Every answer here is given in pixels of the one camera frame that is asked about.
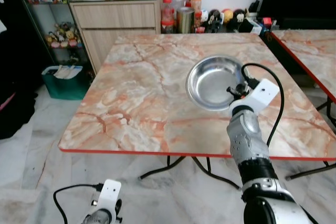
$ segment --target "marble floor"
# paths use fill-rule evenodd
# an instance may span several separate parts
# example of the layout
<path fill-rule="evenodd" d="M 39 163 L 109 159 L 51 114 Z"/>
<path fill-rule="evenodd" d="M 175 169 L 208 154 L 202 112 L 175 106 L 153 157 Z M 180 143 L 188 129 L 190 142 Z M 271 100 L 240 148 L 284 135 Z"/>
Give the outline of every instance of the marble floor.
<path fill-rule="evenodd" d="M 325 95 L 306 90 L 316 105 Z M 96 184 L 107 178 L 122 183 L 120 216 L 124 224 L 243 223 L 241 192 L 203 174 L 190 158 L 169 172 L 139 181 L 137 177 L 164 166 L 165 157 L 62 153 L 58 141 L 79 101 L 51 99 L 38 91 L 36 112 L 12 138 L 0 140 L 0 224 L 60 224 L 53 192 L 77 183 Z M 241 185 L 232 159 L 212 158 L 213 173 Z M 322 162 L 274 161 L 279 178 Z M 295 199 L 320 223 L 336 219 L 336 170 L 286 182 Z M 97 193 L 78 188 L 60 193 L 69 223 L 81 223 Z"/>

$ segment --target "green basket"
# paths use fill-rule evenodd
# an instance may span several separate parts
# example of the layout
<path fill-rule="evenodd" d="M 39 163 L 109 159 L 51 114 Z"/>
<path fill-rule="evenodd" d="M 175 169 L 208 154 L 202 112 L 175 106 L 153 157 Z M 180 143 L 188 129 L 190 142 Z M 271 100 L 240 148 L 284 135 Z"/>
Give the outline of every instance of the green basket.
<path fill-rule="evenodd" d="M 51 66 L 42 72 L 42 78 L 48 89 L 50 97 L 63 100 L 82 100 L 89 89 L 89 80 L 83 71 L 71 79 L 59 79 L 53 74 L 46 74 L 49 70 L 57 70 L 58 66 Z"/>

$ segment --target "black television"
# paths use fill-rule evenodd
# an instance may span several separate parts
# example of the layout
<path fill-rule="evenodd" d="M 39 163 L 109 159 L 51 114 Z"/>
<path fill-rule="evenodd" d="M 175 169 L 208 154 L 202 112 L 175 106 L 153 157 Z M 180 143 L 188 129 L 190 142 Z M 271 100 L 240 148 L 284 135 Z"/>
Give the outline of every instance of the black television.
<path fill-rule="evenodd" d="M 259 17 L 280 29 L 336 29 L 336 0 L 263 0 Z"/>

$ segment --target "metal bowl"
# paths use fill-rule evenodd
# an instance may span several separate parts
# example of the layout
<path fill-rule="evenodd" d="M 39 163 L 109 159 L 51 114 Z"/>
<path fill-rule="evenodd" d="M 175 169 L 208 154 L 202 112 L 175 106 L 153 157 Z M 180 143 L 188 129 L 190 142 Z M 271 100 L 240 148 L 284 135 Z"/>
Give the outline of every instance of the metal bowl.
<path fill-rule="evenodd" d="M 228 109 L 233 96 L 226 91 L 230 86 L 235 88 L 243 84 L 243 64 L 238 60 L 213 55 L 199 61 L 189 72 L 186 79 L 186 90 L 190 99 L 201 108 L 210 111 Z"/>

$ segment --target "glass display cabinet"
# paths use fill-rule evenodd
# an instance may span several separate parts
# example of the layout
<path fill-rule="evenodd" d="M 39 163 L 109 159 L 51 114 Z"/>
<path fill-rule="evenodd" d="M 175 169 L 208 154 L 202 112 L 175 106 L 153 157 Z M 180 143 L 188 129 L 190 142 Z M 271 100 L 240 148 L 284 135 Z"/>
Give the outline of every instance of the glass display cabinet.
<path fill-rule="evenodd" d="M 44 46 L 48 49 L 50 55 L 46 57 L 51 57 L 55 65 L 84 66 L 87 72 L 93 74 L 69 7 L 70 0 L 23 0 L 23 2 L 29 10 Z M 34 52 L 34 45 L 27 50 Z"/>

